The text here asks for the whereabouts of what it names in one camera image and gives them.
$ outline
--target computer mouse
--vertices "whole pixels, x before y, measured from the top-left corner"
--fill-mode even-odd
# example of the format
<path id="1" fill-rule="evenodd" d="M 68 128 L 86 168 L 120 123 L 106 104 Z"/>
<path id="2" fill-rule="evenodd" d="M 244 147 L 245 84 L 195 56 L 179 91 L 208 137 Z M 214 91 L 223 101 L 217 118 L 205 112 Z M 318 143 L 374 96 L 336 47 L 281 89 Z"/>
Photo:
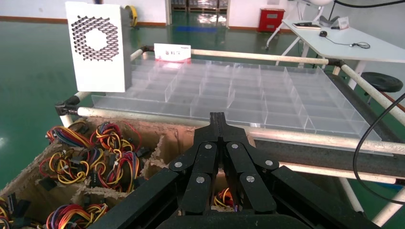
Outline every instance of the computer mouse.
<path id="1" fill-rule="evenodd" d="M 321 31 L 319 33 L 319 36 L 321 36 L 321 37 L 326 37 L 327 35 L 328 35 L 328 33 L 326 31 Z"/>

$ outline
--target black stool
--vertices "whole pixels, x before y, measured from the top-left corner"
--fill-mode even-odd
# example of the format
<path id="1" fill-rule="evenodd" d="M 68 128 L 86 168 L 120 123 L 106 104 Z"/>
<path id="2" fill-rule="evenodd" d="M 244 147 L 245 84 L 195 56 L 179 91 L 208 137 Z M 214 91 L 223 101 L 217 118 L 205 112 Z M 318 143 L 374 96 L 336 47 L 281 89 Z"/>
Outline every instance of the black stool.
<path id="1" fill-rule="evenodd" d="M 404 86 L 399 79 L 382 73 L 362 73 L 362 77 L 379 92 L 399 92 Z"/>

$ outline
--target black cable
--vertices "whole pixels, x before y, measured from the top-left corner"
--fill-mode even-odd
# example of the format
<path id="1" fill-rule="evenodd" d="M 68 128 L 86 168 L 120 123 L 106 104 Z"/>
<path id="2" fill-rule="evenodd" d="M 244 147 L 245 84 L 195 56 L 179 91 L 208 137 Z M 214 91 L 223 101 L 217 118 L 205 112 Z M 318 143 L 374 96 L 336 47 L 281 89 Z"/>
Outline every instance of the black cable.
<path id="1" fill-rule="evenodd" d="M 359 5 L 351 5 L 351 4 L 347 4 L 347 3 L 335 0 L 335 3 L 342 5 L 342 6 L 351 7 L 351 8 L 373 8 L 373 7 L 380 7 L 380 6 L 395 5 L 395 4 L 404 3 L 404 2 L 405 2 L 405 0 L 401 0 L 401 1 L 392 1 L 392 2 L 387 2 L 387 3 L 375 4 L 375 5 L 359 6 Z"/>
<path id="2" fill-rule="evenodd" d="M 325 37 L 325 38 L 328 39 L 329 41 L 331 41 L 332 43 L 339 44 L 339 45 L 347 45 L 347 46 L 350 46 L 350 47 L 359 46 L 362 49 L 369 49 L 371 47 L 369 45 L 369 43 L 366 43 L 366 42 L 358 42 L 358 43 L 352 43 L 352 44 L 342 44 L 342 43 L 334 42 L 334 41 L 332 41 L 331 39 L 329 39 L 327 37 Z"/>
<path id="3" fill-rule="evenodd" d="M 336 5 L 336 2 L 333 2 L 332 10 L 330 11 L 328 21 L 330 21 L 330 18 L 332 17 L 332 13 L 333 13 L 333 10 L 335 9 L 335 5 Z"/>
<path id="4" fill-rule="evenodd" d="M 299 41 L 297 42 L 297 47 L 298 47 L 298 55 L 301 56 L 302 54 L 300 53 Z"/>
<path id="5" fill-rule="evenodd" d="M 393 199 L 389 199 L 386 197 L 381 196 L 380 194 L 374 192 L 373 190 L 371 190 L 365 183 L 363 183 L 363 181 L 360 179 L 359 173 L 357 171 L 357 157 L 359 156 L 359 151 L 360 148 L 363 145 L 363 142 L 366 140 L 368 134 L 370 134 L 370 132 L 373 130 L 373 128 L 377 125 L 377 123 L 384 118 L 385 115 L 388 114 L 388 112 L 390 112 L 396 105 L 398 105 L 398 103 L 400 103 L 403 99 L 405 98 L 405 93 L 402 94 L 401 97 L 399 97 L 397 100 L 395 100 L 384 112 L 382 112 L 380 114 L 380 116 L 378 116 L 378 118 L 370 125 L 370 127 L 366 130 L 366 132 L 364 133 L 363 137 L 360 139 L 356 150 L 354 151 L 354 156 L 353 156 L 353 172 L 354 175 L 356 176 L 357 181 L 361 184 L 361 186 L 363 186 L 363 188 L 365 188 L 367 191 L 371 192 L 372 194 L 374 194 L 375 196 L 378 196 L 382 199 L 385 199 L 389 202 L 395 203 L 395 204 L 402 204 L 405 205 L 405 202 L 402 201 L 398 201 L 398 200 L 393 200 Z"/>

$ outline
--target cable bundle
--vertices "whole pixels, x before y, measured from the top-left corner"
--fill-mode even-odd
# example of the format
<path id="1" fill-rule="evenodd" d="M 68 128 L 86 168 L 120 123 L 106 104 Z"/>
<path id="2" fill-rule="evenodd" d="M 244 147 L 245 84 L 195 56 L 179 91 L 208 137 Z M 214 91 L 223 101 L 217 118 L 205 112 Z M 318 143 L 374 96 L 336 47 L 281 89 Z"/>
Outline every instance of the cable bundle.
<path id="1" fill-rule="evenodd" d="M 7 202 L 0 197 L 0 228 L 10 229 L 10 221 L 11 215 L 8 212 L 8 204 Z"/>
<path id="2" fill-rule="evenodd" d="M 62 205 L 46 220 L 46 229 L 87 228 L 108 211 L 106 204 L 92 204 L 83 209 L 80 205 Z"/>
<path id="3" fill-rule="evenodd" d="M 234 206 L 234 200 L 232 199 L 231 192 L 229 192 L 229 188 L 217 193 L 214 197 L 214 205 L 226 208 Z"/>
<path id="4" fill-rule="evenodd" d="M 129 123 L 125 122 L 125 124 L 127 124 L 135 133 L 138 134 L 139 145 L 135 150 L 136 152 L 141 145 L 142 138 L 140 136 L 140 133 Z M 90 141 L 92 142 L 92 144 L 101 144 L 101 146 L 109 152 L 120 153 L 121 151 L 125 150 L 134 150 L 134 145 L 122 137 L 119 127 L 116 124 L 112 124 L 109 122 L 105 122 L 99 125 L 96 131 L 91 135 Z"/>
<path id="5" fill-rule="evenodd" d="M 101 162 L 103 150 L 92 148 L 82 151 L 79 156 L 72 156 L 74 150 L 57 152 L 41 162 L 39 166 L 40 173 L 43 176 L 58 179 L 63 184 L 73 184 L 83 182 L 89 175 L 91 169 Z M 46 174 L 42 167 L 48 162 L 49 169 L 54 174 Z"/>
<path id="6" fill-rule="evenodd" d="M 102 186 L 120 192 L 131 192 L 136 186 L 134 180 L 138 178 L 141 170 L 138 156 L 142 156 L 148 151 L 144 148 L 140 149 L 142 143 L 140 133 L 129 123 L 124 123 L 138 135 L 139 144 L 136 148 L 130 141 L 123 138 L 118 125 L 109 122 L 99 125 L 90 140 L 69 128 L 54 127 L 47 133 L 51 141 L 56 137 L 70 146 L 82 146 L 87 149 L 80 152 L 78 156 L 72 156 L 77 155 L 72 149 L 68 152 L 55 153 L 41 162 L 41 174 L 57 179 L 64 184 L 83 182 L 90 176 L 90 185 L 93 187 Z M 85 126 L 82 121 L 74 123 L 74 125 L 76 124 Z M 96 148 L 96 146 L 111 153 L 109 164 L 104 157 L 103 149 Z M 43 172 L 45 164 L 48 165 L 52 174 Z"/>
<path id="7" fill-rule="evenodd" d="M 123 185 L 123 176 L 125 174 L 124 165 L 127 165 L 129 168 L 129 185 L 127 188 L 124 188 Z M 134 190 L 133 180 L 138 177 L 140 166 L 139 166 L 139 158 L 136 157 L 134 152 L 127 151 L 125 153 L 119 153 L 116 156 L 116 161 L 114 161 L 113 168 L 108 173 L 106 179 L 103 178 L 103 175 L 106 171 L 106 165 L 102 162 L 96 164 L 96 173 L 97 177 L 103 187 L 112 188 L 114 190 L 122 192 L 122 190 L 126 190 L 126 192 L 131 192 Z"/>
<path id="8" fill-rule="evenodd" d="M 77 124 L 82 124 L 85 126 L 85 122 L 83 121 L 73 123 L 72 125 L 70 125 L 69 128 L 66 128 L 64 126 L 55 126 L 48 132 L 46 132 L 46 138 L 48 138 L 50 142 L 58 139 L 62 143 L 65 143 L 69 146 L 89 148 L 91 146 L 90 141 L 83 135 L 70 129 Z"/>

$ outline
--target white metal box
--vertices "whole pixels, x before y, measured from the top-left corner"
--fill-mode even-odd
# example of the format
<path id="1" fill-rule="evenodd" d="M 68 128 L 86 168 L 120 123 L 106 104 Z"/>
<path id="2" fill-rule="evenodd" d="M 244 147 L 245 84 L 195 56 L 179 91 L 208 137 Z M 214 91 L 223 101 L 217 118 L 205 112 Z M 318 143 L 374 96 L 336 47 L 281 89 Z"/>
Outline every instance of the white metal box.
<path id="1" fill-rule="evenodd" d="M 125 92 L 131 86 L 128 13 L 119 5 L 65 5 L 78 91 Z"/>

